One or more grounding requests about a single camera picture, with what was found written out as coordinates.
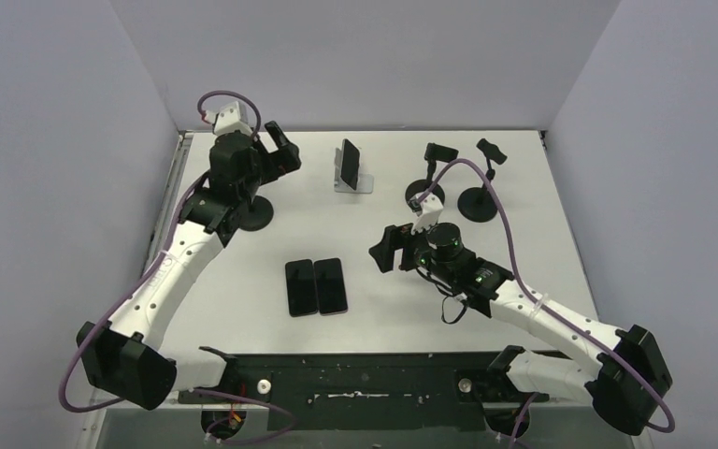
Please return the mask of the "black tall phone stand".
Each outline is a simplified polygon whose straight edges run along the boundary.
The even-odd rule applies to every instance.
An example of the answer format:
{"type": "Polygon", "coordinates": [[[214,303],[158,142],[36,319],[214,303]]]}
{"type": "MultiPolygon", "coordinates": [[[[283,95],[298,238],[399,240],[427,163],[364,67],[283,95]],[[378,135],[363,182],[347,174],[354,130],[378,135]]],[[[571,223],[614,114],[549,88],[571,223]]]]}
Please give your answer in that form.
{"type": "Polygon", "coordinates": [[[274,217],[272,203],[264,196],[256,196],[251,202],[238,209],[238,228],[246,232],[256,232],[268,226],[274,217]]]}

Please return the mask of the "silver phone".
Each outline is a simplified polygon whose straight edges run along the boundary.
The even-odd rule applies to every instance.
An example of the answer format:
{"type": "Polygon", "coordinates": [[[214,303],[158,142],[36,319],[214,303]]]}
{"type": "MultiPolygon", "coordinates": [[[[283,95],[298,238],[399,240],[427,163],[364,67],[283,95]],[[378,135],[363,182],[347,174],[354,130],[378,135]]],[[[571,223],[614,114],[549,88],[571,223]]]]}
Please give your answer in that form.
{"type": "Polygon", "coordinates": [[[344,139],[341,154],[339,179],[351,190],[356,190],[359,182],[360,152],[352,142],[344,139]]]}

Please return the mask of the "purple phone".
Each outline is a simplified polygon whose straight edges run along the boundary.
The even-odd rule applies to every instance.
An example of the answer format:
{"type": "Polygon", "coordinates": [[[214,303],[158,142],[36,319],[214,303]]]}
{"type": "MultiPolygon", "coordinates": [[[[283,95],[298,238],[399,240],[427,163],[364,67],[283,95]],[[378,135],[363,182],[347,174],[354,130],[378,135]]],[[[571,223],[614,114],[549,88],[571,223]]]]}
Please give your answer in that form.
{"type": "Polygon", "coordinates": [[[348,300],[340,259],[329,258],[315,261],[314,274],[319,313],[332,315],[346,312],[348,300]]]}

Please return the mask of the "black phone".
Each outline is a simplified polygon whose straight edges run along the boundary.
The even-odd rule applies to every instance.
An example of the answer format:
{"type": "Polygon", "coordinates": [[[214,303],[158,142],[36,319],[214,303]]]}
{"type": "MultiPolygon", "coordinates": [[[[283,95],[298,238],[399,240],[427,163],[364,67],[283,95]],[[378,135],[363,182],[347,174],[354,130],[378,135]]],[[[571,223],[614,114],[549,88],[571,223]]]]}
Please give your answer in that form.
{"type": "Polygon", "coordinates": [[[301,317],[317,313],[319,307],[313,261],[290,261],[284,269],[289,314],[301,317]]]}

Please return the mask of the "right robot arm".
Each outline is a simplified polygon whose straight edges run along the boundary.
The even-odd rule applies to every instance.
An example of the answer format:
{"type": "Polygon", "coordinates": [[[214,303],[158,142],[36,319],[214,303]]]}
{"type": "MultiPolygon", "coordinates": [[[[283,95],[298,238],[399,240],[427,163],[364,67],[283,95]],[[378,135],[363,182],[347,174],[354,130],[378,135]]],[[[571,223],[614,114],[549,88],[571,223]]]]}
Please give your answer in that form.
{"type": "Polygon", "coordinates": [[[498,398],[541,393],[590,405],[611,427],[639,435],[673,384],[654,335],[633,325],[624,330],[584,316],[518,281],[507,268],[463,244],[457,225],[416,231],[389,225],[368,250],[380,272],[421,269],[469,309],[516,326],[560,352],[539,355],[507,347],[489,368],[498,398]],[[400,264],[395,254],[401,252],[400,264]]]}

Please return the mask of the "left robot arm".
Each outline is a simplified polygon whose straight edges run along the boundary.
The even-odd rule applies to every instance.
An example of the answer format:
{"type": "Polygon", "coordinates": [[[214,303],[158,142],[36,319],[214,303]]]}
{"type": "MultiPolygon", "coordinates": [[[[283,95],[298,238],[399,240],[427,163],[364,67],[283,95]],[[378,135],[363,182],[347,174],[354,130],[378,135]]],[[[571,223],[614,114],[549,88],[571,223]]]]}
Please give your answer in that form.
{"type": "Polygon", "coordinates": [[[162,249],[134,290],[76,337],[77,359],[90,385],[145,410],[173,392],[203,387],[217,401],[233,398],[239,376],[231,356],[206,348],[206,357],[184,362],[161,354],[166,330],[181,302],[208,264],[237,231],[258,231],[273,219],[260,186],[301,167],[298,147],[275,122],[265,130],[277,149],[234,131],[216,137],[209,169],[177,205],[162,249]]]}

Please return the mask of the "white folding phone stand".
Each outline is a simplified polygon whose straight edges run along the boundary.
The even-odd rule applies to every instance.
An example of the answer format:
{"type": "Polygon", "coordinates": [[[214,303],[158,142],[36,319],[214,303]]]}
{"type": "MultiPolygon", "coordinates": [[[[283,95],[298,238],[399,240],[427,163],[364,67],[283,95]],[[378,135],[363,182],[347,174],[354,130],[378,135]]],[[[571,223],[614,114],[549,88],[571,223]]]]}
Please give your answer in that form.
{"type": "Polygon", "coordinates": [[[365,194],[373,192],[374,177],[360,172],[361,153],[347,139],[335,153],[334,190],[337,193],[365,194]]]}

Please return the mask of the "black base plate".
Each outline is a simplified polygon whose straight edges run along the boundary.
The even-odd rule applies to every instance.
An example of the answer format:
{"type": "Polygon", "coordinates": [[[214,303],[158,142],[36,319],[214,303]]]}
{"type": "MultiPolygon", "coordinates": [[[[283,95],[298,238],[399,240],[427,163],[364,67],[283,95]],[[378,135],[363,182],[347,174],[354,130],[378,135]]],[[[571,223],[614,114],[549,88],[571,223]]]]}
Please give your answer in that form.
{"type": "Polygon", "coordinates": [[[495,352],[239,355],[216,390],[278,406],[266,424],[305,430],[479,431],[511,423],[527,395],[490,371],[495,352]]]}

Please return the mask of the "aluminium side rail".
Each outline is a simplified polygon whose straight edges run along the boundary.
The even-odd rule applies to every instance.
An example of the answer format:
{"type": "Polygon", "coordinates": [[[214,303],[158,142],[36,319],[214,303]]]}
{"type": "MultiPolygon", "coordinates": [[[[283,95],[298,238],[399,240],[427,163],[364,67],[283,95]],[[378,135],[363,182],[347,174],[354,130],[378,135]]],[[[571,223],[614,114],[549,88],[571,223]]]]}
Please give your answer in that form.
{"type": "MultiPolygon", "coordinates": [[[[172,163],[165,182],[162,203],[154,223],[151,239],[147,250],[147,257],[142,267],[145,271],[151,265],[153,257],[161,249],[171,221],[173,203],[176,201],[177,193],[180,190],[181,180],[188,158],[194,133],[190,131],[179,132],[178,144],[173,152],[172,163]]],[[[80,429],[79,439],[76,448],[95,448],[101,433],[100,427],[106,418],[107,411],[88,413],[85,415],[80,429]]]]}

